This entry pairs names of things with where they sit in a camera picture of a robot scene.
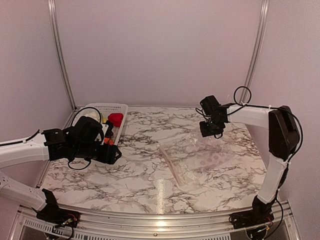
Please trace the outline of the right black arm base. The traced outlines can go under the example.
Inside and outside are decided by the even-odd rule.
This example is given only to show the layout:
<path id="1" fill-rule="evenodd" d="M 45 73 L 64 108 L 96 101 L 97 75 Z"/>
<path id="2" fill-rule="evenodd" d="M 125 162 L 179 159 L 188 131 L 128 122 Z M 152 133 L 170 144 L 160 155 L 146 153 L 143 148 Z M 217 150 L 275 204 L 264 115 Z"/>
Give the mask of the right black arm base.
<path id="1" fill-rule="evenodd" d="M 255 196 L 252 202 L 252 209 L 246 211 L 234 212 L 229 216 L 229 222 L 234 229 L 241 229 L 260 225 L 264 223 L 271 223 L 274 220 L 272 205 L 276 198 L 271 202 L 263 203 Z"/>

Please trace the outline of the orange toy pumpkin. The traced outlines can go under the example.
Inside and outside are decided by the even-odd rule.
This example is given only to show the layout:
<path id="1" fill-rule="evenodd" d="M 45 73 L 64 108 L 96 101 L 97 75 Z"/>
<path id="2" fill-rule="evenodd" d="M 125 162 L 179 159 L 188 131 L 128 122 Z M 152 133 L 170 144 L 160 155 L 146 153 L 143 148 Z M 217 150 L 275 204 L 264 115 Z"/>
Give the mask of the orange toy pumpkin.
<path id="1" fill-rule="evenodd" d="M 104 138 L 104 144 L 112 146 L 112 145 L 114 145 L 114 141 L 109 137 L 105 137 Z"/>

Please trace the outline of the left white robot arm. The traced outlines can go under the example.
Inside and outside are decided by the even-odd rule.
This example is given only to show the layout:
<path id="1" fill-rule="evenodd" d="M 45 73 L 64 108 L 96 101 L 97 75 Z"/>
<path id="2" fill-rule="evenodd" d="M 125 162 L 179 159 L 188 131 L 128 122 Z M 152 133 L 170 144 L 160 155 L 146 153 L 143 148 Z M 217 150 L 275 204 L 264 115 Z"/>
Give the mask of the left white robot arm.
<path id="1" fill-rule="evenodd" d="M 45 130 L 15 142 L 0 145 L 0 167 L 4 169 L 28 162 L 48 162 L 67 159 L 92 160 L 113 165 L 122 153 L 114 144 L 105 143 L 102 130 L 72 130 L 67 128 Z M 42 212 L 53 223 L 63 219 L 51 191 L 39 190 L 18 182 L 4 173 L 0 174 L 0 195 L 24 206 Z"/>

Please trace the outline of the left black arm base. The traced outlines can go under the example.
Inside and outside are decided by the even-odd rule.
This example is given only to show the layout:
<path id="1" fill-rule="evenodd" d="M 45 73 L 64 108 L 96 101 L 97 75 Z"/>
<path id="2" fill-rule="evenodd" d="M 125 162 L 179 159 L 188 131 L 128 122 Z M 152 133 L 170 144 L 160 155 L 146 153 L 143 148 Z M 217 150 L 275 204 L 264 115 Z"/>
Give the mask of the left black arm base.
<path id="1" fill-rule="evenodd" d="M 45 206 L 36 210 L 36 217 L 40 220 L 56 224 L 57 227 L 70 225 L 76 228 L 79 222 L 80 213 L 74 210 L 60 208 L 58 202 L 50 190 L 42 189 L 45 196 Z"/>

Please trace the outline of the clear zip top bag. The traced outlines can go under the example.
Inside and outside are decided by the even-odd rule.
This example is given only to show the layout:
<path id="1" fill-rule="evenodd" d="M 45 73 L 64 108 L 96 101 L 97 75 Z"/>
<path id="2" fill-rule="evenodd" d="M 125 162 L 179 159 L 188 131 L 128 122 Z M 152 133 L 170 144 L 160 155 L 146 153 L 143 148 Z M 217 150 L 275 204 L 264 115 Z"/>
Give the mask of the clear zip top bag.
<path id="1" fill-rule="evenodd" d="M 200 179 L 241 156 L 221 138 L 202 137 L 199 132 L 156 145 L 179 186 L 199 184 Z"/>

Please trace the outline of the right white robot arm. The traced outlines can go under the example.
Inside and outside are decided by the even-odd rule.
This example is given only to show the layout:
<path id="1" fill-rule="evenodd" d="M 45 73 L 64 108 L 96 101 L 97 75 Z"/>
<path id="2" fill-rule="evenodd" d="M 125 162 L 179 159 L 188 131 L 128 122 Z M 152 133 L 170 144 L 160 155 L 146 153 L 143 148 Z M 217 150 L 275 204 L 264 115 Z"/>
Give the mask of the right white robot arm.
<path id="1" fill-rule="evenodd" d="M 269 162 L 262 186 L 252 202 L 247 219 L 258 224 L 276 201 L 278 191 L 284 184 L 290 160 L 302 140 L 296 119 L 288 106 L 267 107 L 236 103 L 220 104 L 213 96 L 200 102 L 199 113 L 204 120 L 199 123 L 203 137 L 221 138 L 226 124 L 240 123 L 268 130 Z"/>

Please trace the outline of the white toy cauliflower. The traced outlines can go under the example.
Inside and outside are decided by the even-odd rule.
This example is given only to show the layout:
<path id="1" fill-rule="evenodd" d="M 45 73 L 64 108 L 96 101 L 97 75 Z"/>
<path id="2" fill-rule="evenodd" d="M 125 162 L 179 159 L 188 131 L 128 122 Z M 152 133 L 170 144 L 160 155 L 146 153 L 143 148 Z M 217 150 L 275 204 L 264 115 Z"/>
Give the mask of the white toy cauliflower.
<path id="1" fill-rule="evenodd" d="M 100 114 L 96 111 L 85 113 L 84 116 L 92 118 L 92 119 L 96 120 L 97 122 L 100 122 Z"/>

